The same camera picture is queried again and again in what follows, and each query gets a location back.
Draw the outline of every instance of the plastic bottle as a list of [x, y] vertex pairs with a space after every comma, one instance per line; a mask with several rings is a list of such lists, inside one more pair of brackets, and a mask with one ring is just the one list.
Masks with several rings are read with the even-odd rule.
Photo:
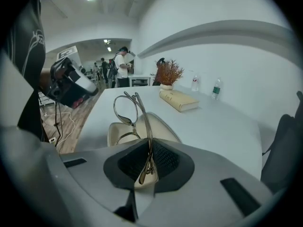
[[220, 93], [221, 90], [221, 78], [218, 78], [215, 85], [214, 85], [214, 89], [213, 89], [213, 93], [212, 93], [212, 98], [218, 100], [218, 95]]
[[199, 91], [199, 77], [197, 74], [194, 76], [193, 81], [191, 83], [191, 90]]

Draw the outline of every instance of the backpack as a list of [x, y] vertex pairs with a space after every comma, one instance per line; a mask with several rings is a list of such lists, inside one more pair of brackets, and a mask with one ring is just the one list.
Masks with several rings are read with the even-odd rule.
[[111, 59], [111, 60], [109, 61], [109, 71], [110, 71], [111, 74], [114, 75], [114, 76], [118, 74], [118, 69], [117, 69], [116, 63], [115, 63], [115, 58], [116, 58], [116, 56], [115, 56], [113, 59]]

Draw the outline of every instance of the white ceiling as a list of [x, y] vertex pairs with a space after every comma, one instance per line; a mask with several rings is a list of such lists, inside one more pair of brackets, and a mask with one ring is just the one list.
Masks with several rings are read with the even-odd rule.
[[121, 14], [138, 18], [147, 8], [151, 0], [41, 0], [43, 13], [46, 17], [65, 19], [87, 13]]
[[54, 63], [56, 61], [57, 54], [59, 52], [68, 49], [74, 45], [77, 47], [80, 59], [82, 61], [89, 61], [89, 60], [100, 60], [102, 55], [104, 56], [105, 54], [116, 53], [122, 46], [126, 46], [129, 48], [130, 41], [122, 40], [122, 39], [111, 39], [111, 44], [105, 45], [103, 39], [96, 39], [96, 40], [87, 40], [73, 44], [68, 44], [66, 46], [57, 48], [47, 53], [46, 54], [47, 63], [51, 63], [51, 64]]

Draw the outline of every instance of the white cabinet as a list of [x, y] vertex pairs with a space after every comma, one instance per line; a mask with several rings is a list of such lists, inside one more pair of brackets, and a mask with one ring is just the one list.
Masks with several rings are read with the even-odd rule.
[[130, 87], [142, 87], [142, 86], [150, 86], [151, 85], [151, 77], [149, 76], [129, 76], [129, 86]]

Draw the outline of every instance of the black shirt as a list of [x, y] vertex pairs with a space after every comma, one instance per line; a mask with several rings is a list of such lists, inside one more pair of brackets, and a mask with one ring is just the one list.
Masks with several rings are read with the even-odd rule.
[[101, 64], [102, 70], [107, 70], [107, 62], [103, 61]]
[[28, 2], [12, 26], [4, 50], [34, 89], [21, 114], [18, 127], [32, 132], [41, 141], [48, 141], [42, 126], [38, 95], [40, 73], [45, 61], [45, 40], [40, 11], [40, 0]]

